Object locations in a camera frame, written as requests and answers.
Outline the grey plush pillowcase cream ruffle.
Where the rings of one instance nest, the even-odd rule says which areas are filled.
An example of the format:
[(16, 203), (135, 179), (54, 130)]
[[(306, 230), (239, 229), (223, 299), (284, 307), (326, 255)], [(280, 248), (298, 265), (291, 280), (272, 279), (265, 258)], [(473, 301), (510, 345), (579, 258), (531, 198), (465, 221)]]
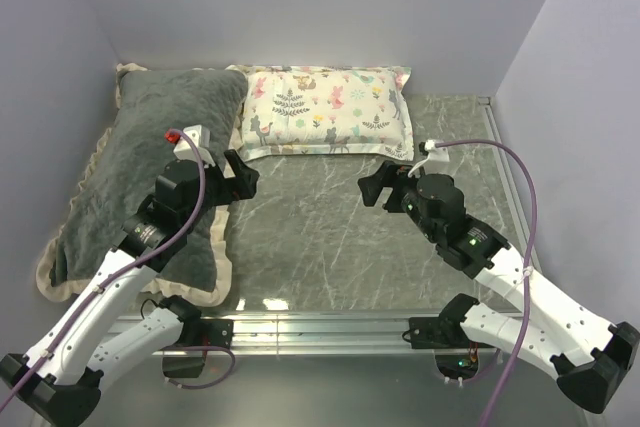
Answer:
[[(49, 241), (35, 274), (40, 293), (62, 302), (81, 293), (97, 273), (124, 222), (152, 192), (175, 156), (165, 133), (202, 125), (219, 166), (224, 152), (240, 147), (239, 113), (248, 93), (234, 70), (117, 69), (118, 113), (96, 145), (66, 219)], [(203, 211), (187, 244), (145, 286), (166, 297), (180, 295), (202, 307), (220, 305), (231, 290), (226, 206)]]

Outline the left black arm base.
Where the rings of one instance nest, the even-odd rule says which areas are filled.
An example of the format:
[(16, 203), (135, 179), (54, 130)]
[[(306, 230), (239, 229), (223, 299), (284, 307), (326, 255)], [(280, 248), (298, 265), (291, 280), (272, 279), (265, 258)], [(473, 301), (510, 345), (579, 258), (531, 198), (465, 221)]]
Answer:
[(179, 339), (161, 350), (161, 368), (169, 380), (200, 380), (210, 357), (231, 350), (234, 322), (228, 319), (200, 319), (189, 323)]

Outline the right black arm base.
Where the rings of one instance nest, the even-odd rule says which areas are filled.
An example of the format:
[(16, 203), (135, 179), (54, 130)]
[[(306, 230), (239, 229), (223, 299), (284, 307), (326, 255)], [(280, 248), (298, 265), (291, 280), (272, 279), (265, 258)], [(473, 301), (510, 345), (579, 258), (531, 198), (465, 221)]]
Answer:
[(433, 353), (435, 375), (445, 384), (464, 387), (502, 362), (498, 349), (471, 341), (462, 331), (447, 331), (438, 317), (410, 317), (401, 338), (412, 350)]

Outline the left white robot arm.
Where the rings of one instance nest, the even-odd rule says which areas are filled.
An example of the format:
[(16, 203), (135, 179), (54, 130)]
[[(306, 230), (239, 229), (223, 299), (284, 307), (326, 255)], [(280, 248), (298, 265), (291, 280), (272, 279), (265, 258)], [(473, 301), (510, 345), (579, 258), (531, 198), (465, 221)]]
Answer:
[(234, 150), (232, 176), (199, 158), (168, 163), (136, 213), (123, 225), (101, 266), (67, 313), (25, 353), (1, 360), (12, 398), (52, 426), (79, 426), (120, 377), (156, 351), (215, 351), (200, 310), (173, 294), (138, 324), (105, 338), (124, 308), (187, 244), (209, 209), (255, 196), (259, 174)]

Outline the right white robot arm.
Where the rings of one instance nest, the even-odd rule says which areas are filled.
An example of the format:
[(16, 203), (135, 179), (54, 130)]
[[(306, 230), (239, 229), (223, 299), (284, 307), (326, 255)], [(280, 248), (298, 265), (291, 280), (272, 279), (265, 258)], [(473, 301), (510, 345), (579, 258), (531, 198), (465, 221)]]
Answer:
[(459, 294), (439, 315), (446, 343), (460, 347), (470, 340), (515, 351), (549, 375), (574, 404), (595, 414), (605, 411), (633, 366), (638, 329), (589, 311), (526, 264), (504, 236), (466, 211), (464, 194), (452, 177), (416, 176), (409, 165), (385, 161), (359, 179), (358, 187), (367, 207), (390, 189), (383, 206), (387, 212), (407, 215), (447, 265), (522, 314), (520, 319), (505, 316)]

